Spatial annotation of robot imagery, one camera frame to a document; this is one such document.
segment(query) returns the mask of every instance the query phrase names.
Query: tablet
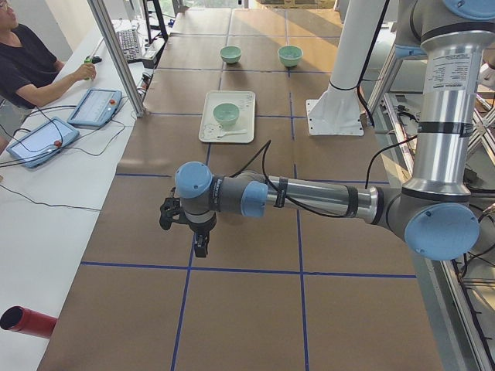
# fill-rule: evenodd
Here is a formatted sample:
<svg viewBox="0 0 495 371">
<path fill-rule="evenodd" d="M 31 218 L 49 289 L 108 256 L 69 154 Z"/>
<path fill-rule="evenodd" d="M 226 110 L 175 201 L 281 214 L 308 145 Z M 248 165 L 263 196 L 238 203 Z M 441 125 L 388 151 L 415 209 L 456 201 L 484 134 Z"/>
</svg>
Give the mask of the tablet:
<svg viewBox="0 0 495 371">
<path fill-rule="evenodd" d="M 121 99 L 120 90 L 89 89 L 67 122 L 75 126 L 100 128 L 115 114 Z"/>
<path fill-rule="evenodd" d="M 58 117 L 7 147 L 7 152 L 26 168 L 35 168 L 51 159 L 60 149 L 72 143 L 79 131 Z"/>
</svg>

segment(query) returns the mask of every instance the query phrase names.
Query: white desk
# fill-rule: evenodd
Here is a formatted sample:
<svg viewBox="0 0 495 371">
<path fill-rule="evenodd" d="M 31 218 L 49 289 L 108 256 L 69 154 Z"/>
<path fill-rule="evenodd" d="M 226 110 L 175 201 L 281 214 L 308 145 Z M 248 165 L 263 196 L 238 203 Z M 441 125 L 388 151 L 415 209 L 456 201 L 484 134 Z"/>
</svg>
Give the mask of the white desk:
<svg viewBox="0 0 495 371">
<path fill-rule="evenodd" d="M 98 29 L 90 32 L 58 78 L 82 64 L 100 37 Z M 50 106 L 77 104 L 90 87 L 120 89 L 126 95 L 104 43 L 97 55 L 103 61 L 96 65 L 96 80 L 76 83 Z M 143 65 L 133 63 L 129 67 L 136 83 L 139 82 Z M 71 111 L 48 111 L 46 115 L 67 119 Z M 34 170 L 21 165 L 0 168 L 0 175 L 4 177 L 2 185 L 36 201 L 100 209 L 135 122 L 130 102 L 114 119 L 125 129 L 102 155 L 93 157 L 68 149 Z M 23 127 L 37 128 L 43 122 L 46 118 L 36 114 L 29 117 Z M 73 146 L 99 153 L 122 129 L 122 124 L 110 122 Z M 80 129 L 81 135 L 89 132 L 91 130 Z M 0 156 L 0 163 L 11 160 L 7 152 Z M 35 205 L 4 189 L 0 189 L 0 205 L 0 312 L 21 305 L 58 317 L 98 213 Z M 0 369 L 33 371 L 47 344 L 45 339 L 0 330 Z"/>
</svg>

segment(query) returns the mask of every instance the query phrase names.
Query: cup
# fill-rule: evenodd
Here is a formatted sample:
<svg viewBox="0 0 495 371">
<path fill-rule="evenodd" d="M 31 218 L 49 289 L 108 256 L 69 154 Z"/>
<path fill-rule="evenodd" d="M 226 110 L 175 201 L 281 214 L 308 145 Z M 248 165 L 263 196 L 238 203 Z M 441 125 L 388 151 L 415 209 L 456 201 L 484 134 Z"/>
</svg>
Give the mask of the cup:
<svg viewBox="0 0 495 371">
<path fill-rule="evenodd" d="M 295 67 L 302 58 L 302 50 L 297 46 L 283 46 L 278 50 L 278 58 L 286 67 Z"/>
<path fill-rule="evenodd" d="M 239 118 L 239 107 L 232 103 L 218 104 L 213 109 L 213 117 L 223 128 L 233 126 Z"/>
<path fill-rule="evenodd" d="M 56 318 L 19 306 L 8 309 L 0 318 L 4 330 L 49 339 L 56 324 Z"/>
<path fill-rule="evenodd" d="M 220 56 L 227 64 L 237 63 L 241 58 L 241 48 L 237 46 L 225 46 L 220 51 Z"/>
</svg>

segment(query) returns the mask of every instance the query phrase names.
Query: red cylinder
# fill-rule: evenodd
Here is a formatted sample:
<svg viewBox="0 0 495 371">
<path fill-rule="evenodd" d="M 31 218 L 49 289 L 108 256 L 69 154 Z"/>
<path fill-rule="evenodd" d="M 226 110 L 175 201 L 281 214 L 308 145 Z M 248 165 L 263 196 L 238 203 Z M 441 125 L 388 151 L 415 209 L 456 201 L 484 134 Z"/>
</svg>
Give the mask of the red cylinder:
<svg viewBox="0 0 495 371">
<path fill-rule="evenodd" d="M 56 318 L 19 306 L 8 309 L 0 318 L 4 330 L 49 339 L 56 324 Z"/>
</svg>

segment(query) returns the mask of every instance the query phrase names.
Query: man's hand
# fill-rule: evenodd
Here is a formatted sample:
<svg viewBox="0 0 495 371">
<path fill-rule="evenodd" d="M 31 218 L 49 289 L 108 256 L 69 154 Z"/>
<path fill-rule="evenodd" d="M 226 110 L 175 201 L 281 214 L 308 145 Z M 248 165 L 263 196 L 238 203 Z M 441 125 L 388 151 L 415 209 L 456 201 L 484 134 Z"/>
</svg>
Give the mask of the man's hand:
<svg viewBox="0 0 495 371">
<path fill-rule="evenodd" d="M 77 70 L 72 72 L 72 76 L 76 81 L 84 79 L 92 79 L 96 77 L 96 68 L 93 63 L 82 64 Z"/>
</svg>

